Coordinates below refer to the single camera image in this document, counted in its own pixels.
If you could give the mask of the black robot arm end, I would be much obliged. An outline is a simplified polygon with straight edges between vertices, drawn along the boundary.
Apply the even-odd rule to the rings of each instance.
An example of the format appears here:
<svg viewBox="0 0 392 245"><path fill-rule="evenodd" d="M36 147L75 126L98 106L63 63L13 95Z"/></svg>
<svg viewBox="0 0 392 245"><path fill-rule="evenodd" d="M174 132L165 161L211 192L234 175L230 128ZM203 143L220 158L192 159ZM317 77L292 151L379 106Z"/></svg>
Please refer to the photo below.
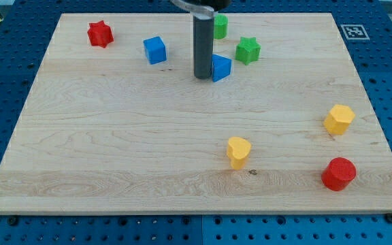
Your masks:
<svg viewBox="0 0 392 245"><path fill-rule="evenodd" d="M201 4L210 6L217 12L228 7L231 4L231 0L201 0Z"/></svg>

